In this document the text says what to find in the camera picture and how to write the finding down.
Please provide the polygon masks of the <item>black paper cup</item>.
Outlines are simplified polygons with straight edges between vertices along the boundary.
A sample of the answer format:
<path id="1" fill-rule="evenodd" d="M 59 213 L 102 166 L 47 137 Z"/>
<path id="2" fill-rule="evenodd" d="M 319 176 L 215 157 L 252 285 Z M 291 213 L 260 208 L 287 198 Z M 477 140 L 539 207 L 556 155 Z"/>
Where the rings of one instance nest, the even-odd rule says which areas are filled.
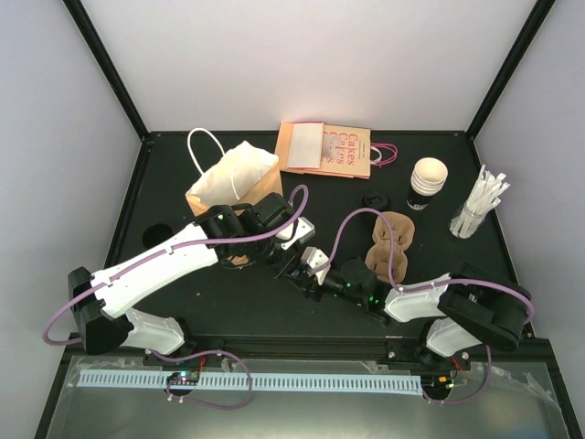
<path id="1" fill-rule="evenodd" d="M 294 285 L 297 289 L 304 289 L 307 279 L 306 271 L 303 266 L 299 266 L 290 273 L 286 273 L 283 278 Z"/>

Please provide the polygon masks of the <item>orange paper bag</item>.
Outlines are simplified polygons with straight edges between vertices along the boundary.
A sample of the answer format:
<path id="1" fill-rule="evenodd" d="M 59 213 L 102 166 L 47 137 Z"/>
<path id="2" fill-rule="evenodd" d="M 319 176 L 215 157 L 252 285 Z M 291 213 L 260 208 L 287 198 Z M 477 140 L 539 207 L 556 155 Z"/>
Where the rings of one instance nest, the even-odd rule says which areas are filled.
<path id="1" fill-rule="evenodd" d="M 204 170 L 193 149 L 195 133 L 208 135 L 218 147 L 221 158 Z M 226 151 L 210 131 L 195 128 L 189 132 L 186 148 L 199 178 L 186 192 L 186 201 L 195 215 L 216 205 L 256 204 L 272 192 L 282 193 L 279 157 L 244 141 Z"/>

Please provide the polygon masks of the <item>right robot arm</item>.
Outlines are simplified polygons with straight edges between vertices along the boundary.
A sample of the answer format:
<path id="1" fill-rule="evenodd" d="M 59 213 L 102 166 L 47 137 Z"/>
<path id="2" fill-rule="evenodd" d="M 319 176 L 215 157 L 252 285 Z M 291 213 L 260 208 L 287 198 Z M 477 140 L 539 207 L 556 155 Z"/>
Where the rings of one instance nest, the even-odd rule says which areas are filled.
<path id="1" fill-rule="evenodd" d="M 479 345 L 515 350 L 535 313 L 528 291 L 467 262 L 411 285 L 378 279 L 359 258 L 340 270 L 302 262 L 291 280 L 315 301 L 331 294 L 385 324 L 422 321 L 416 340 L 390 349 L 394 361 L 422 370 L 447 369 L 452 357 Z"/>

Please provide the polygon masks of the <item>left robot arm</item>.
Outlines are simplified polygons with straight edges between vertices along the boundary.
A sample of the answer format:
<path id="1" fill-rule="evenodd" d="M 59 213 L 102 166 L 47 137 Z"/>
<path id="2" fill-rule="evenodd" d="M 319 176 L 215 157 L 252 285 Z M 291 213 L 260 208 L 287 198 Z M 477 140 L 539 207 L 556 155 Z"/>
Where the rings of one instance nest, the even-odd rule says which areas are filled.
<path id="1" fill-rule="evenodd" d="M 234 259 L 264 263 L 278 275 L 299 264 L 297 245 L 314 235 L 314 225 L 295 216 L 278 193 L 255 205 L 218 205 L 197 216 L 176 235 L 109 269 L 79 267 L 68 275 L 69 298 L 81 343 L 89 355 L 118 347 L 154 350 L 176 365 L 189 363 L 197 344 L 179 318 L 135 309 L 148 295 L 194 271 Z"/>

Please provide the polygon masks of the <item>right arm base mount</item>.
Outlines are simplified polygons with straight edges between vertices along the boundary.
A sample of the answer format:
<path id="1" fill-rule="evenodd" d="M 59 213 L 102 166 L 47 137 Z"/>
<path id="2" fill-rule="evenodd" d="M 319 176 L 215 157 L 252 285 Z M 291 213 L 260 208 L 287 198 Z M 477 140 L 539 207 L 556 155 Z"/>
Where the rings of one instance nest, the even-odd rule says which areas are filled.
<path id="1" fill-rule="evenodd" d="M 460 354 L 443 357 L 414 338 L 388 338 L 384 348 L 386 353 L 382 355 L 381 363 L 390 369 L 437 373 L 471 369 L 470 360 Z"/>

